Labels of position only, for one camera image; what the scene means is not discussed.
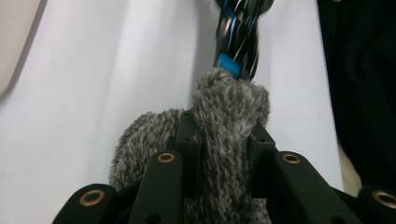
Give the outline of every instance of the white wall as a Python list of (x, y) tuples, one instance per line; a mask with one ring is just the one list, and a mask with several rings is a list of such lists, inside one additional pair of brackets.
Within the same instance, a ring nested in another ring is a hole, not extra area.
[[(147, 111), (189, 108), (214, 60), (210, 0), (48, 1), (15, 85), (0, 101), (0, 223), (50, 223), (107, 183), (118, 138)], [(254, 81), (271, 93), (269, 133), (342, 188), (315, 0), (276, 0), (259, 21)]]

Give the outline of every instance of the brass insert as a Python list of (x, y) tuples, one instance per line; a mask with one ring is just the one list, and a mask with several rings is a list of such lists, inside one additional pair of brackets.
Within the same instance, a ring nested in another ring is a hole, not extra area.
[(382, 203), (389, 208), (396, 209), (396, 197), (394, 195), (386, 193), (382, 190), (375, 190), (373, 192), (373, 197), (377, 202)]
[(283, 155), (282, 159), (286, 162), (293, 163), (293, 164), (299, 163), (301, 161), (300, 158), (298, 158), (294, 155), (291, 155), (291, 154)]
[(166, 162), (174, 161), (175, 160), (175, 156), (172, 153), (163, 153), (163, 154), (159, 155), (157, 159), (160, 162), (166, 163)]
[[(90, 196), (98, 194), (93, 200), (89, 199)], [(101, 189), (92, 189), (86, 192), (82, 197), (79, 199), (79, 203), (83, 206), (93, 206), (97, 203), (101, 202), (105, 198), (105, 192)]]

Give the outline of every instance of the black bracket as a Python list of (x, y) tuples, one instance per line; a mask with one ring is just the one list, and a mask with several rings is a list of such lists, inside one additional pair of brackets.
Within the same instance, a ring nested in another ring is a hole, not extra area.
[[(143, 179), (119, 192), (100, 184), (82, 188), (53, 223), (183, 223), (183, 198), (199, 194), (201, 138), (192, 112), (184, 112), (177, 136), (151, 156)], [(252, 197), (267, 199), (274, 224), (396, 223), (395, 190), (365, 187), (353, 198), (333, 189), (305, 157), (278, 152), (259, 122), (247, 154)]]

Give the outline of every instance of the dark fabric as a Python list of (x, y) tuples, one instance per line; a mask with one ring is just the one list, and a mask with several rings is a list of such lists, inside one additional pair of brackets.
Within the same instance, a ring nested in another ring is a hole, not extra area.
[(396, 1), (318, 10), (340, 142), (363, 185), (396, 189)]

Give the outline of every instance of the gray furry cover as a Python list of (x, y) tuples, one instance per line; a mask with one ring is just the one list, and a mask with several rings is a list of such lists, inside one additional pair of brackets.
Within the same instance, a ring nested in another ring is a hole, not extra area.
[[(192, 104), (207, 148), (201, 157), (201, 193), (185, 200), (184, 222), (271, 223), (265, 200), (250, 196), (247, 158), (256, 120), (262, 125), (268, 120), (268, 91), (215, 68), (196, 81)], [(119, 190), (144, 175), (150, 156), (165, 149), (168, 136), (176, 135), (182, 112), (148, 112), (125, 131), (113, 159), (111, 186)]]

